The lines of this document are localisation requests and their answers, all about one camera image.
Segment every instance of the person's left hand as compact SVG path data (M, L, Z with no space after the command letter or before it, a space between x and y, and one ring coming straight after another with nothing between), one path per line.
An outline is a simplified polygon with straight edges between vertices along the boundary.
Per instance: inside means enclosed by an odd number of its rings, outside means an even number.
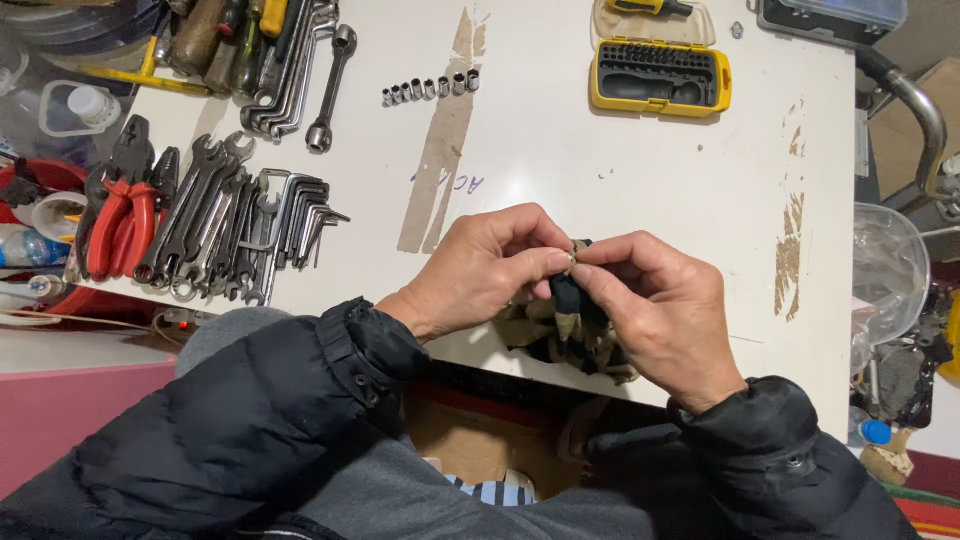
M517 293L550 298L545 278L569 268L571 250L537 204L463 216L414 280L376 308L426 343L490 321Z

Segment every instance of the fingernail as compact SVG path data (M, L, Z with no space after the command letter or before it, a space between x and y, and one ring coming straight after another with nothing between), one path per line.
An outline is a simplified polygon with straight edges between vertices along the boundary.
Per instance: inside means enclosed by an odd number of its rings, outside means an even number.
M593 268L591 268L589 264L578 264L570 271L570 275L573 276L573 279L580 285L586 285L590 282L590 278L593 277Z
M546 265L551 272L563 272L570 267L570 255L558 251L546 256Z

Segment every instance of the hand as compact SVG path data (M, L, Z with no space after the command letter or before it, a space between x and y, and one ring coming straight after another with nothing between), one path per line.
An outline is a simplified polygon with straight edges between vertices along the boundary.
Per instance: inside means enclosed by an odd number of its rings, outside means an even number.
M573 279L610 316L636 369L692 413L747 387L733 360L723 275L647 232L577 252Z
M518 292L550 298L545 278L570 267L572 249L540 205L463 216L414 280L376 308L425 343L490 321Z

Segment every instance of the pink surface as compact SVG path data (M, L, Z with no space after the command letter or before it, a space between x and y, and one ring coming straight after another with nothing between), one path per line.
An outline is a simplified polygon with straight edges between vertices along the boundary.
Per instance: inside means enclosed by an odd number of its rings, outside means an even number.
M173 379L173 362L0 375L0 499Z

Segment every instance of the jacket cuff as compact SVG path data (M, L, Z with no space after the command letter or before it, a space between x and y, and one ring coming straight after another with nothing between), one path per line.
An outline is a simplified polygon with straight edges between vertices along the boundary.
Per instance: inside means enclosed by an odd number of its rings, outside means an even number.
M362 297L321 317L317 335L334 378L368 407L414 378L430 355L403 324ZM353 361L357 356L366 362Z
M714 469L802 477L816 468L817 412L797 384L782 377L747 379L749 387L700 415L667 406L682 440Z

